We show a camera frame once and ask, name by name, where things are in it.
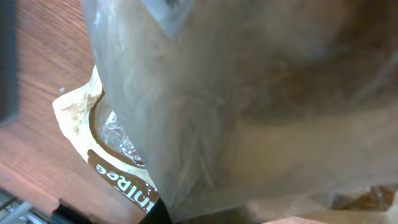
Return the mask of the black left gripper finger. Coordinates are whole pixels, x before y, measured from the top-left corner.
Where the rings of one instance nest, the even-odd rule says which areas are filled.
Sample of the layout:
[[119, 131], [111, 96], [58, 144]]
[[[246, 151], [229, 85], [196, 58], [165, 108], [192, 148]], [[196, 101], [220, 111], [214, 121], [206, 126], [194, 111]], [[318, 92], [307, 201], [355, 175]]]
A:
[[167, 208], [161, 198], [139, 224], [172, 224]]

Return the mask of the clear beige snack bag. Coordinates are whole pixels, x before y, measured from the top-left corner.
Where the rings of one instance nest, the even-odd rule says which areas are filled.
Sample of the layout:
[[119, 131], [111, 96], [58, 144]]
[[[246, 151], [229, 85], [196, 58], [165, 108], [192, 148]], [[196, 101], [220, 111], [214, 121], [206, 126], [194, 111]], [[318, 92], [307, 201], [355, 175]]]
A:
[[82, 1], [63, 135], [145, 216], [397, 222], [397, 2]]

